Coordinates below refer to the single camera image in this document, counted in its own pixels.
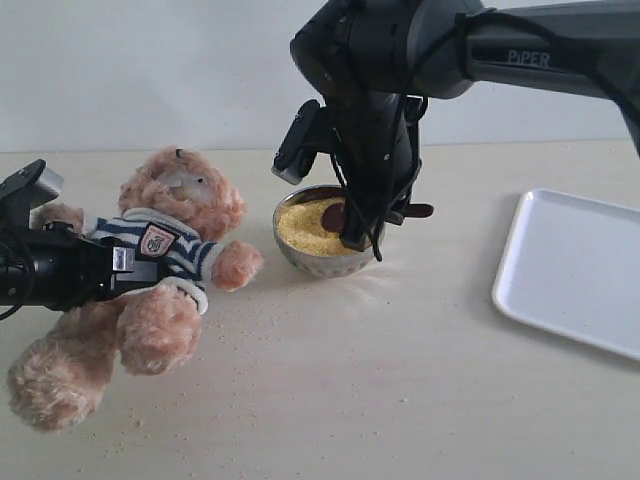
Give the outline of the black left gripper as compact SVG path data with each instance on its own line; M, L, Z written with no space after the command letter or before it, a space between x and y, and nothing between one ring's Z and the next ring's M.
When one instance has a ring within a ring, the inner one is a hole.
M41 229L1 224L1 306L67 311L106 291L112 298L153 288L170 275L159 262L135 262L135 250L111 240L90 240L69 224Z

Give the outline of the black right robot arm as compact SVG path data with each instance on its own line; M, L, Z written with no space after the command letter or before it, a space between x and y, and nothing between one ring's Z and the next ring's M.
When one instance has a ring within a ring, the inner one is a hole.
M480 1L329 1L295 34L294 63L324 98L352 196L348 220L394 220L413 177L403 103L477 82L608 99L639 133L639 5L496 9Z

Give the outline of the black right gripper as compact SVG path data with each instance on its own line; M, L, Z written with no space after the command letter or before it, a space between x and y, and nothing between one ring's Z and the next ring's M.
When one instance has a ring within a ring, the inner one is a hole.
M340 240L351 250L378 248L377 224L414 204L422 101L387 92L323 100L333 127L332 153L347 184Z

